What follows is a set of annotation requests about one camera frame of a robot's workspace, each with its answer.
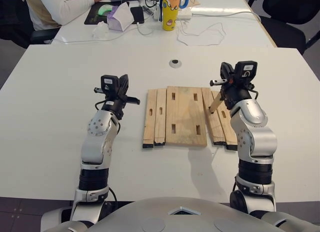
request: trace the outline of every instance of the yellow bottle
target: yellow bottle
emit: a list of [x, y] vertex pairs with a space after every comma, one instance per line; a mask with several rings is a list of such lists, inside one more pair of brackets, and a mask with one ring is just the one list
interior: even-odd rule
[[180, 0], [163, 0], [162, 28], [165, 31], [173, 31], [175, 29], [179, 6]]

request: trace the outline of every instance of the white table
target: white table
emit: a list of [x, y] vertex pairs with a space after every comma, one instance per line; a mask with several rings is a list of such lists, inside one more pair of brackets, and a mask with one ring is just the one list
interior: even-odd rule
[[[245, 0], [198, 0], [201, 4], [192, 8], [194, 13], [203, 13], [207, 15], [229, 15], [240, 11], [251, 11]], [[130, 6], [138, 6], [137, 1], [131, 1]], [[59, 30], [55, 39], [63, 42], [78, 42], [90, 41], [93, 39], [92, 31], [96, 25], [85, 25], [84, 22], [89, 11], [82, 14], [75, 20], [64, 25]], [[221, 45], [227, 46], [245, 46], [245, 47], [274, 47], [269, 35], [263, 29], [257, 18], [251, 14], [238, 14], [232, 17], [199, 17], [193, 16], [191, 20], [197, 20], [201, 25], [210, 26], [215, 23], [222, 23], [226, 32]], [[136, 25], [131, 25], [127, 30], [136, 28]], [[154, 21], [152, 18], [147, 20], [144, 25], [141, 25], [141, 30], [148, 33], [151, 30], [153, 34], [150, 36], [141, 35], [137, 29], [129, 31], [124, 36], [108, 42], [103, 42], [113, 45], [136, 45], [148, 44], [153, 46], [163, 46], [166, 44], [175, 44], [185, 47], [184, 44], [177, 41], [177, 28], [174, 31], [164, 31], [160, 22]], [[117, 37], [118, 31], [109, 31], [109, 39]]]
[[[103, 74], [127, 73], [127, 94], [141, 104], [126, 105], [113, 144], [109, 184], [118, 199], [181, 196], [229, 202], [236, 152], [209, 140], [206, 148], [142, 149], [147, 90], [208, 87], [219, 78], [221, 62], [254, 60], [258, 101], [278, 138], [276, 199], [320, 200], [320, 83], [297, 50], [168, 46], [142, 56], [135, 49], [105, 44], [28, 48], [0, 90], [0, 197], [72, 200], [87, 122], [95, 102], [104, 98], [93, 89]], [[181, 60], [182, 67], [171, 68], [171, 59]]]

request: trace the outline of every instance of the tissue box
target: tissue box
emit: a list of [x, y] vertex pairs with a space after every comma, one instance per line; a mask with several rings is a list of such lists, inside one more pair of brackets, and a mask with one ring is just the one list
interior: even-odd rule
[[126, 2], [120, 6], [113, 6], [112, 11], [107, 15], [110, 30], [125, 31], [133, 21], [135, 21], [134, 16]]

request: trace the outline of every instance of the wooden plank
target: wooden plank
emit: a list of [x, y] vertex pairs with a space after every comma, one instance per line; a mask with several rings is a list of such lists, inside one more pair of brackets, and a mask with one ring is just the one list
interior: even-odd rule
[[209, 110], [211, 114], [213, 114], [217, 110], [219, 105], [223, 102], [223, 100], [220, 100], [220, 99], [221, 99], [221, 93], [219, 92], [217, 96], [214, 98], [214, 100], [212, 101], [212, 103], [209, 105]]
[[214, 145], [226, 145], [224, 131], [222, 129], [218, 113], [211, 113], [209, 106], [214, 102], [214, 97], [210, 88], [202, 88], [203, 109], [206, 117], [206, 125], [209, 131], [210, 138]]
[[167, 89], [159, 88], [156, 92], [156, 111], [154, 127], [155, 146], [164, 146], [166, 142], [166, 103]]
[[[219, 92], [217, 91], [212, 91], [213, 97], [216, 98], [218, 93]], [[231, 127], [231, 117], [225, 103], [220, 104], [220, 106], [217, 108], [217, 112], [224, 133], [226, 148], [228, 150], [236, 151], [238, 149], [237, 137], [234, 130]]]
[[142, 148], [152, 148], [155, 140], [157, 90], [149, 89], [146, 101]]
[[166, 144], [207, 146], [201, 88], [167, 88], [165, 127]]

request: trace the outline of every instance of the white sleeve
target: white sleeve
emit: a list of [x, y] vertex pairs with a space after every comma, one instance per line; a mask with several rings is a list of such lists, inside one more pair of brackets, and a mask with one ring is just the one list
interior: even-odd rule
[[60, 25], [65, 25], [86, 12], [94, 0], [41, 0], [51, 14], [51, 17]]

